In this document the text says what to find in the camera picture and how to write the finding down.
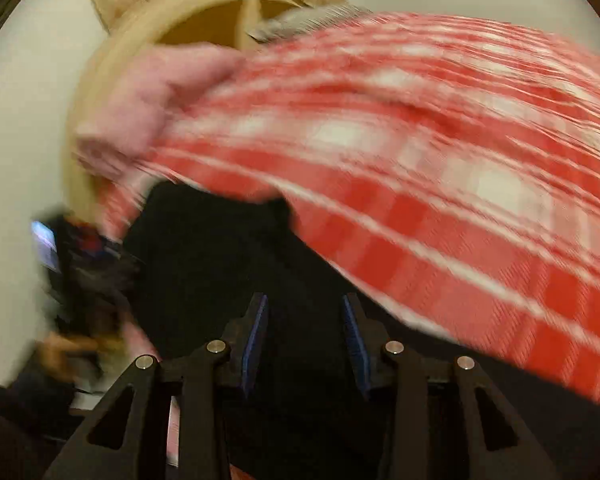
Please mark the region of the person's left hand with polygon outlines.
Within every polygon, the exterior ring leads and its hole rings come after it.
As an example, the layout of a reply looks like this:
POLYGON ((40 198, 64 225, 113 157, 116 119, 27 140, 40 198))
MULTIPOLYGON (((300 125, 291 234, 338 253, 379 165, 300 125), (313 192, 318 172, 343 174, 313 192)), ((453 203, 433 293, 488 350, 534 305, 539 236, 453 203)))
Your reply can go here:
POLYGON ((121 337, 57 332, 35 341, 34 354, 46 375, 66 384, 102 379, 132 360, 121 337))

